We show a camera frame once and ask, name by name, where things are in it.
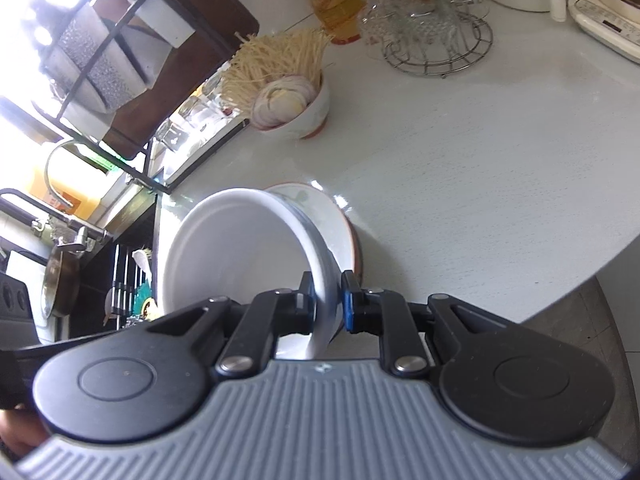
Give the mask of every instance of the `wire dish rack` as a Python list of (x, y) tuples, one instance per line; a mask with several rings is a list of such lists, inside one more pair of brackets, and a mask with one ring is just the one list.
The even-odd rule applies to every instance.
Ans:
[(382, 47), (386, 62), (407, 74), (441, 78), (477, 63), (494, 44), (494, 32), (485, 20), (468, 12), (457, 12), (457, 17), (456, 34), (446, 45), (387, 43)]
[[(71, 9), (68, 13), (66, 13), (64, 19), (62, 19), (59, 23), (56, 24), (55, 32), (52, 34), (52, 41), (44, 53), (41, 55), (41, 63), (40, 63), (40, 71), (42, 73), (47, 73), (46, 65), (49, 57), (52, 55), (55, 48), (58, 46), (63, 34), (65, 33), (66, 28), (71, 24), (72, 20), (76, 16), (76, 14), (92, 0), (80, 0), (73, 9)], [(73, 85), (69, 89), (66, 94), (62, 104), (60, 105), (60, 110), (58, 113), (53, 116), (44, 111), (37, 102), (32, 101), (31, 104), (35, 108), (35, 110), (47, 121), (53, 124), (55, 127), (60, 129), (62, 132), (71, 137), (68, 143), (76, 143), (83, 144), (87, 146), (92, 152), (101, 156), (103, 159), (107, 160), (114, 166), (120, 168), (125, 173), (130, 175), (134, 182), (146, 187), (153, 192), (158, 193), (166, 193), (170, 194), (172, 190), (175, 189), (192, 171), (194, 171), (201, 162), (206, 160), (207, 156), (210, 154), (209, 152), (213, 152), (218, 149), (220, 146), (212, 146), (207, 153), (203, 154), (198, 161), (196, 161), (189, 168), (189, 171), (185, 171), (180, 179), (174, 180), (171, 184), (165, 185), (164, 183), (156, 180), (153, 176), (149, 175), (149, 165), (151, 158), (151, 150), (153, 144), (153, 138), (149, 140), (148, 143), (143, 147), (142, 153), (145, 155), (145, 163), (142, 171), (136, 170), (134, 167), (130, 166), (119, 157), (114, 156), (112, 153), (105, 150), (101, 147), (98, 142), (92, 139), (89, 136), (83, 135), (82, 133), (77, 132), (76, 130), (69, 128), (66, 124), (62, 123), (62, 117), (65, 113), (67, 107), (73, 102), (76, 94), (82, 85), (83, 82), (87, 81), (88, 75), (91, 72), (92, 68), (96, 65), (102, 54), (107, 49), (108, 45), (111, 41), (114, 41), (117, 35), (121, 32), (123, 27), (125, 27), (130, 20), (136, 15), (136, 11), (144, 4), (147, 0), (136, 0), (134, 3), (130, 4), (129, 8), (126, 10), (124, 15), (115, 23), (113, 28), (111, 28), (108, 35), (104, 38), (102, 43), (96, 48), (94, 53), (89, 58), (88, 62), (82, 67), (79, 72), (78, 78), (74, 81)], [(194, 8), (186, 8), (185, 5), (181, 3), (181, 0), (163, 0), (167, 3), (171, 9), (173, 9), (185, 22), (187, 22), (196, 33), (203, 34), (208, 41), (212, 43), (212, 45), (216, 48), (216, 50), (222, 53), (225, 59), (229, 59), (235, 53), (235, 49), (225, 40), (225, 38), (216, 31), (213, 27), (209, 25), (207, 20)], [(234, 128), (232, 131), (226, 134), (226, 136), (220, 140), (220, 145), (222, 143), (229, 140), (233, 135), (239, 132), (242, 128), (244, 128), (246, 124), (240, 124), (237, 128)], [(115, 134), (123, 137), (128, 140), (128, 137), (123, 133), (119, 132), (116, 128), (111, 127), (110, 131)]]

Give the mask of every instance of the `floor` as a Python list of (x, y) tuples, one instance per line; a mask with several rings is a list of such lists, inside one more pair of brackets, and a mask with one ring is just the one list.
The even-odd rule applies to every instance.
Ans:
[(595, 278), (527, 320), (525, 326), (583, 348), (603, 361), (616, 397), (598, 439), (629, 463), (640, 458), (636, 394), (613, 316)]

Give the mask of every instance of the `white bowl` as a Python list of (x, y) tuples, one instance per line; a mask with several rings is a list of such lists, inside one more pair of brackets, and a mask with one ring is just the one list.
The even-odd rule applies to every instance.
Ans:
[(274, 139), (308, 139), (322, 130), (328, 114), (329, 83), (323, 76), (318, 95), (298, 117), (275, 128), (263, 130), (255, 125), (254, 128)]
[(171, 244), (161, 283), (164, 312), (212, 296), (250, 303), (274, 288), (298, 288), (311, 270), (316, 292), (312, 336), (286, 336), (276, 355), (309, 359), (334, 335), (340, 270), (313, 222), (285, 200), (257, 189), (228, 189), (200, 202)]

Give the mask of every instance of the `human hand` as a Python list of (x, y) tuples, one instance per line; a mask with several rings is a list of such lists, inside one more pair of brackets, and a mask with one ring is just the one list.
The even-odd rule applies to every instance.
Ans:
[(48, 437), (37, 413), (25, 409), (0, 410), (0, 439), (16, 455), (25, 456)]

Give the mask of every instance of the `dish drying rack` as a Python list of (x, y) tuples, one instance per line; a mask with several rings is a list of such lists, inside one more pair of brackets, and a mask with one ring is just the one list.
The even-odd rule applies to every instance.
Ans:
[(455, 42), (435, 59), (424, 50), (398, 50), (395, 44), (383, 46), (383, 57), (396, 70), (418, 76), (440, 76), (459, 72), (480, 61), (494, 44), (494, 33), (482, 18), (459, 11)]
[[(40, 60), (40, 71), (42, 73), (47, 73), (46, 64), (49, 60), (49, 57), (53, 53), (54, 49), (58, 46), (62, 35), (64, 34), (66, 28), (71, 24), (72, 20), (76, 16), (76, 14), (82, 9), (87, 3), (92, 0), (79, 0), (78, 3), (66, 13), (65, 17), (56, 25), (54, 33), (51, 35), (51, 43), (47, 45), (43, 54), (41, 55)], [(73, 82), (71, 88), (69, 89), (66, 97), (62, 101), (60, 105), (60, 110), (55, 116), (48, 114), (44, 111), (34, 100), (31, 101), (31, 105), (33, 105), (34, 109), (49, 123), (53, 124), (55, 127), (60, 129), (62, 132), (71, 137), (71, 140), (68, 140), (65, 144), (82, 144), (89, 148), (96, 155), (101, 156), (106, 161), (110, 162), (120, 170), (124, 171), (126, 174), (130, 176), (131, 181), (140, 184), (143, 187), (146, 187), (149, 191), (155, 193), (163, 193), (163, 194), (171, 194), (177, 186), (193, 173), (197, 167), (201, 163), (203, 163), (206, 158), (217, 150), (222, 144), (227, 142), (231, 137), (233, 137), (236, 133), (242, 130), (247, 121), (243, 121), (237, 126), (233, 127), (231, 131), (226, 133), (218, 142), (209, 147), (209, 149), (201, 154), (196, 161), (193, 161), (188, 165), (187, 169), (183, 171), (179, 177), (174, 179), (169, 184), (165, 184), (156, 180), (156, 178), (149, 174), (149, 168), (151, 164), (151, 152), (154, 143), (154, 138), (152, 137), (144, 146), (139, 146), (133, 140), (129, 139), (122, 132), (114, 128), (113, 126), (110, 128), (110, 131), (115, 135), (120, 136), (125, 139), (127, 142), (135, 144), (136, 148), (140, 150), (145, 156), (145, 161), (143, 165), (142, 172), (138, 171), (136, 168), (130, 166), (117, 156), (114, 156), (112, 153), (108, 152), (104, 148), (102, 148), (98, 142), (95, 142), (88, 136), (83, 135), (82, 133), (77, 132), (75, 129), (69, 128), (65, 124), (62, 123), (62, 117), (65, 113), (67, 107), (73, 102), (76, 94), (78, 93), (82, 83), (87, 80), (89, 72), (91, 72), (92, 68), (96, 64), (96, 62), (100, 59), (100, 56), (105, 52), (108, 45), (111, 41), (119, 35), (120, 31), (129, 24), (130, 20), (136, 15), (136, 11), (146, 2), (147, 0), (136, 0), (132, 4), (130, 4), (129, 8), (123, 14), (123, 16), (115, 23), (114, 27), (109, 31), (108, 35), (104, 38), (102, 43), (97, 47), (92, 56), (89, 58), (88, 62), (80, 69), (79, 67), (79, 75), (78, 78)], [(174, 10), (185, 22), (187, 22), (196, 32), (199, 32), (207, 38), (214, 47), (226, 58), (231, 58), (235, 53), (235, 49), (232, 48), (228, 42), (222, 37), (220, 33), (218, 33), (213, 27), (207, 23), (204, 17), (195, 9), (187, 9), (185, 6), (180, 3), (179, 0), (163, 0), (166, 4), (168, 4), (172, 10)]]

